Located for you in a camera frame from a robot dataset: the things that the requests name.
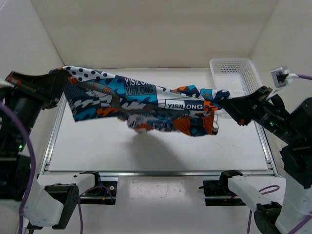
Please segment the colourful patterned shorts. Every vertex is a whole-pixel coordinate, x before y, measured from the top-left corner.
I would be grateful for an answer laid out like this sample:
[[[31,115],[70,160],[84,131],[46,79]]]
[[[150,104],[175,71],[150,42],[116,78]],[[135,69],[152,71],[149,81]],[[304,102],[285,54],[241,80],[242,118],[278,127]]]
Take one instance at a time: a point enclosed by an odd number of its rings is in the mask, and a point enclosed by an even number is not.
[[[64,94],[75,121],[116,117],[139,133],[216,135],[218,103],[231,98],[227,90],[194,85],[172,90],[83,67],[64,66],[61,70],[66,72]]]

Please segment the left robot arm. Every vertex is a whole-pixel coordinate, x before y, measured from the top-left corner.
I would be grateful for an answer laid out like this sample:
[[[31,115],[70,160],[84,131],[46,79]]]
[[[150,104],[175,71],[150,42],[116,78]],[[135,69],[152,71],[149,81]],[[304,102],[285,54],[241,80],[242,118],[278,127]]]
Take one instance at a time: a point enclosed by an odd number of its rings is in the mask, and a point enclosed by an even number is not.
[[[44,109],[55,108],[68,73],[57,69],[41,76],[11,72],[0,83],[0,203],[27,219],[30,230],[66,228],[80,196],[102,190],[99,173],[86,171],[66,184],[52,179],[40,185],[30,141],[35,121]]]

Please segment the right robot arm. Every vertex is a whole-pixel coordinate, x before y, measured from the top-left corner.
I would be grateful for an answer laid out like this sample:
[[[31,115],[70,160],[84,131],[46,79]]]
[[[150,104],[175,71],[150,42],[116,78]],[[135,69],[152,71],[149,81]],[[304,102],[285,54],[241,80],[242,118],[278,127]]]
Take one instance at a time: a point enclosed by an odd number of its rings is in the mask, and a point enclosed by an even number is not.
[[[240,125],[255,121],[286,143],[280,154],[286,187],[283,203],[271,201],[246,182],[238,170],[222,172],[219,190],[237,195],[251,210],[263,234],[312,232],[312,99],[288,113],[279,95],[265,86],[254,93],[223,99],[219,105]]]

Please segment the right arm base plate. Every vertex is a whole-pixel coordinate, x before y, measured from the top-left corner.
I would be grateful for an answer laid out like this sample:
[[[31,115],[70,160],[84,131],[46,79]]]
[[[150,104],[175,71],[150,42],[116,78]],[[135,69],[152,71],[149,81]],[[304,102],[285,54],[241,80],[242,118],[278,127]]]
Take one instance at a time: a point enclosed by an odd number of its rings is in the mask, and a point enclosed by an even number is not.
[[[204,192],[205,206],[245,206],[246,204],[234,193],[226,193],[217,180],[205,180],[199,187]]]

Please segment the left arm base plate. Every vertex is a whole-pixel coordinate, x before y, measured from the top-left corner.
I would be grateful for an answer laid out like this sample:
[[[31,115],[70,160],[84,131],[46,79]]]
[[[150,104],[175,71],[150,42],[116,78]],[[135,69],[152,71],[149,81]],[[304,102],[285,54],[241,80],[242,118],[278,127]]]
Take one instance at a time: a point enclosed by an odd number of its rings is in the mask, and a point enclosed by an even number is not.
[[[115,205],[117,199],[116,177],[100,177],[95,186],[80,197],[83,205]]]

